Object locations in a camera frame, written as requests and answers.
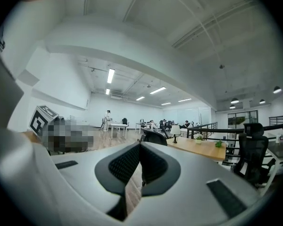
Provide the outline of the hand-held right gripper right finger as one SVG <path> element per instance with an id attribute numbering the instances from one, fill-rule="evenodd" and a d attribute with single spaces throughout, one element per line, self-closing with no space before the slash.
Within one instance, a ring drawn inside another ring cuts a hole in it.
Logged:
<path id="1" fill-rule="evenodd" d="M 140 143 L 147 181 L 129 226 L 206 226 L 233 223 L 260 196 L 253 186 L 204 156 Z"/>

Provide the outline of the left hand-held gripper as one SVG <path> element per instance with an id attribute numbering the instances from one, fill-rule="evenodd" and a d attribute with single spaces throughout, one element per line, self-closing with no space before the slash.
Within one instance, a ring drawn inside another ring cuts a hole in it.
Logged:
<path id="1" fill-rule="evenodd" d="M 46 105 L 37 106 L 29 129 L 49 152 L 80 153 L 93 148 L 94 129 L 74 116 L 60 116 Z"/>

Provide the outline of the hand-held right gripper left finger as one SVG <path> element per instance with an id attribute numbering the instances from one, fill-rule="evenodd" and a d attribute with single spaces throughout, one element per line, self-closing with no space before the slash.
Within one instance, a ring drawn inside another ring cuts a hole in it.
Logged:
<path id="1" fill-rule="evenodd" d="M 141 207 L 126 212 L 125 187 L 140 163 L 140 144 L 52 156 L 66 187 L 59 206 L 63 222 L 140 222 Z"/>

